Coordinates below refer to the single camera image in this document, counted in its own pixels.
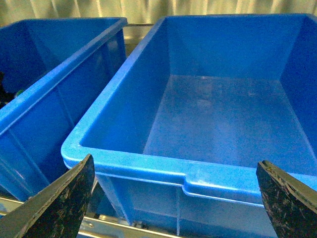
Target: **blue plastic bin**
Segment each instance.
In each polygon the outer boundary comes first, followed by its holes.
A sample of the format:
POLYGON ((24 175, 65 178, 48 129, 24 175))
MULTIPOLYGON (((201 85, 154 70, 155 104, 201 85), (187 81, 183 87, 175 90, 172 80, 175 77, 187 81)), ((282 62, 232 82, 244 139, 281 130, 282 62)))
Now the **blue plastic bin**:
POLYGON ((256 177, 269 160, 317 189, 317 19, 166 17, 62 146, 91 153, 117 213, 181 235, 276 237, 256 177))
POLYGON ((0 28, 0 184, 26 200, 60 177, 60 147, 125 61, 126 18, 24 20, 0 28))

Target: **white curtain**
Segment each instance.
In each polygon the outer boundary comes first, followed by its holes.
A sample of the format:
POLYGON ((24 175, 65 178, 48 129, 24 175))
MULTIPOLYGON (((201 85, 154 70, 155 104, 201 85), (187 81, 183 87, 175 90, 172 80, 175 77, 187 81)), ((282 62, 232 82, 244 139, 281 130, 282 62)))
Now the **white curtain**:
POLYGON ((124 16, 155 23, 166 15, 317 14, 317 0, 0 0, 0 25, 26 18, 124 16))

